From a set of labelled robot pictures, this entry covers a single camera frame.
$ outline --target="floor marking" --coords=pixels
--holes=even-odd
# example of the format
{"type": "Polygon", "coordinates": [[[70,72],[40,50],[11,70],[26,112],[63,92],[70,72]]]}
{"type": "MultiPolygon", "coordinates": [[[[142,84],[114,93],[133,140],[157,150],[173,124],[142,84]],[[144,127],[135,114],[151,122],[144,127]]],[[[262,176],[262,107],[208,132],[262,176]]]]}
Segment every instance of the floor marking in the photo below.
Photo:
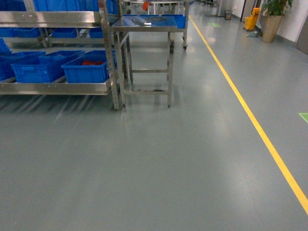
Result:
{"type": "Polygon", "coordinates": [[[308,123],[308,113],[298,113],[308,123]]]}
{"type": "Polygon", "coordinates": [[[204,38],[204,36],[202,35],[201,31],[197,27],[196,23],[193,21],[193,19],[190,16],[189,16],[189,19],[192,22],[192,24],[194,25],[194,27],[196,28],[196,30],[199,33],[200,37],[202,38],[204,44],[206,45],[206,47],[210,51],[212,57],[216,61],[217,65],[219,66],[219,68],[221,70],[221,72],[223,73],[224,77],[226,78],[227,82],[229,83],[230,87],[232,88],[233,92],[235,93],[236,97],[240,101],[243,109],[246,111],[248,117],[250,118],[251,122],[255,126],[255,128],[258,131],[260,137],[262,138],[263,142],[265,143],[266,147],[268,148],[270,154],[274,158],[277,166],[279,167],[279,169],[282,172],[283,176],[285,177],[285,179],[289,183],[291,189],[293,190],[294,194],[296,195],[298,201],[300,202],[300,204],[302,205],[303,209],[305,210],[305,212],[308,215],[308,199],[306,198],[306,196],[303,193],[302,189],[297,184],[296,180],[294,179],[294,177],[292,176],[291,172],[289,171],[289,169],[287,168],[287,166],[283,162],[282,158],[278,154],[278,152],[275,149],[274,145],[271,143],[271,141],[268,138],[268,136],[266,135],[265,131],[263,130],[263,128],[261,127],[261,125],[257,121],[256,117],[254,116],[254,114],[252,113],[252,111],[250,110],[248,105],[246,104],[244,98],[241,96],[240,92],[237,90],[235,84],[232,82],[231,78],[229,77],[228,73],[226,72],[226,70],[222,66],[221,62],[219,61],[219,59],[217,58],[217,56],[215,55],[215,53],[211,49],[210,45],[207,43],[207,41],[204,38]]]}
{"type": "Polygon", "coordinates": [[[212,27],[220,27],[218,23],[208,23],[208,24],[211,25],[212,27]]]}

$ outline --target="metal shelf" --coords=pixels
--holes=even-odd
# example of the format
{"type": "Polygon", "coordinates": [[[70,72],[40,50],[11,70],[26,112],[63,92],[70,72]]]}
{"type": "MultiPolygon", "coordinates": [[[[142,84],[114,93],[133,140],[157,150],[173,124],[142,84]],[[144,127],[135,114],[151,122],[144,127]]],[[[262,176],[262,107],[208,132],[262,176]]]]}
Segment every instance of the metal shelf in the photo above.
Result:
{"type": "Polygon", "coordinates": [[[99,12],[0,12],[0,27],[80,27],[101,26],[99,12]]]}
{"type": "MultiPolygon", "coordinates": [[[[48,94],[48,95],[107,95],[112,93],[115,109],[121,108],[121,94],[118,93],[118,73],[113,60],[111,30],[106,0],[98,0],[100,12],[36,12],[33,0],[25,0],[27,12],[0,12],[0,27],[101,27],[102,38],[51,38],[54,43],[100,43],[104,44],[110,79],[105,83],[65,83],[65,77],[54,83],[16,83],[14,78],[0,82],[1,94],[48,94]]],[[[33,38],[10,38],[16,42],[32,42],[33,38]]]]}
{"type": "Polygon", "coordinates": [[[111,80],[104,83],[66,83],[62,77],[54,83],[16,83],[11,78],[0,83],[2,95],[108,95],[111,80]]]}

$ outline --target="plastic crate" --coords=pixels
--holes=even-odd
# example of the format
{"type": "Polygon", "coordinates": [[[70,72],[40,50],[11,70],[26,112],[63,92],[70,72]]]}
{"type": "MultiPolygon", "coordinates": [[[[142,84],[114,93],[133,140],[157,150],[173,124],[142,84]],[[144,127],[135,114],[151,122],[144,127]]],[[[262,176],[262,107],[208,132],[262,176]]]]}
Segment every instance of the plastic crate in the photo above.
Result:
{"type": "Polygon", "coordinates": [[[44,55],[44,51],[30,51],[30,52],[19,52],[14,54],[7,54],[0,57],[0,81],[3,81],[8,78],[15,76],[14,71],[12,70],[11,64],[20,62],[25,58],[31,59],[44,55]]]}
{"type": "Polygon", "coordinates": [[[116,0],[107,0],[107,11],[108,13],[117,14],[116,0]]]}
{"type": "Polygon", "coordinates": [[[80,0],[83,11],[99,11],[97,0],[80,0]]]}
{"type": "Polygon", "coordinates": [[[5,44],[4,40],[0,38],[0,55],[6,55],[12,53],[10,48],[5,44]]]}
{"type": "Polygon", "coordinates": [[[91,57],[79,57],[64,65],[66,80],[68,83],[104,83],[109,78],[107,60],[99,55],[91,57]],[[93,62],[103,61],[102,65],[83,66],[85,60],[93,62]]]}
{"type": "Polygon", "coordinates": [[[34,59],[12,64],[16,81],[20,83],[52,83],[64,76],[61,65],[66,63],[66,59],[34,59]]]}
{"type": "Polygon", "coordinates": [[[17,33],[14,28],[0,28],[0,37],[3,38],[13,38],[16,37],[17,33]]]}
{"type": "Polygon", "coordinates": [[[97,0],[34,0],[37,11],[98,11],[97,0]]]}
{"type": "Polygon", "coordinates": [[[75,28],[56,28],[52,32],[52,36],[54,38],[76,38],[77,31],[75,28]]]}
{"type": "Polygon", "coordinates": [[[7,11],[8,10],[8,4],[6,0],[0,0],[0,11],[7,11]]]}
{"type": "Polygon", "coordinates": [[[80,57],[84,53],[85,51],[57,51],[41,56],[40,59],[49,59],[50,57],[53,57],[53,60],[66,59],[66,62],[69,62],[80,57]]]}
{"type": "Polygon", "coordinates": [[[24,0],[6,0],[8,11],[26,11],[24,0]]]}
{"type": "Polygon", "coordinates": [[[40,36],[38,28],[16,28],[15,32],[20,38],[37,38],[40,36]]]}
{"type": "MultiPolygon", "coordinates": [[[[116,62],[116,52],[115,52],[115,50],[112,50],[112,53],[113,53],[113,55],[114,55],[114,63],[115,63],[115,67],[117,68],[117,62],[116,62]]],[[[100,56],[100,57],[102,57],[102,58],[104,58],[104,59],[106,59],[107,60],[107,56],[106,56],[106,51],[105,50],[101,50],[101,51],[90,51],[90,52],[88,52],[88,53],[85,53],[85,54],[83,54],[82,55],[82,57],[85,57],[85,58],[91,58],[91,56],[100,56]]]]}
{"type": "Polygon", "coordinates": [[[90,38],[92,39],[101,39],[103,38],[103,30],[101,27],[98,27],[98,28],[92,28],[90,29],[90,32],[89,32],[89,35],[90,35],[90,38]]]}
{"type": "Polygon", "coordinates": [[[182,14],[163,14],[162,16],[172,16],[177,24],[178,29],[184,29],[186,25],[186,16],[182,14]]]}

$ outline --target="red item in crate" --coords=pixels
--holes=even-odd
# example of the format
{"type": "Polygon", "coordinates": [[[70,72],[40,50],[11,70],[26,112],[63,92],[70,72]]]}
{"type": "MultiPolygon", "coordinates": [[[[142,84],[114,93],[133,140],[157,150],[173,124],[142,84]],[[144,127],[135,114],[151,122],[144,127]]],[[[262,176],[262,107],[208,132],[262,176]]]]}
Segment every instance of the red item in crate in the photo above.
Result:
{"type": "Polygon", "coordinates": [[[103,63],[104,63],[103,61],[92,62],[90,60],[85,60],[83,61],[82,65],[83,66],[90,66],[90,65],[99,66],[99,65],[102,65],[103,63]]]}

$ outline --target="door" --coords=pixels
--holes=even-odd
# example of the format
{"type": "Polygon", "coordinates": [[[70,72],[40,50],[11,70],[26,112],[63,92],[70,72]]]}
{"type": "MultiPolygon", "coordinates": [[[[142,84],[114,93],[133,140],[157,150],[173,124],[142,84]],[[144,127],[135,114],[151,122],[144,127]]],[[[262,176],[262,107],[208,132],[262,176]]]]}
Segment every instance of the door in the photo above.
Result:
{"type": "Polygon", "coordinates": [[[295,48],[308,54],[308,17],[306,18],[302,31],[299,34],[295,48]]]}
{"type": "Polygon", "coordinates": [[[245,0],[244,1],[241,22],[245,22],[245,18],[251,16],[251,11],[255,7],[256,2],[257,2],[256,0],[245,0]]]}

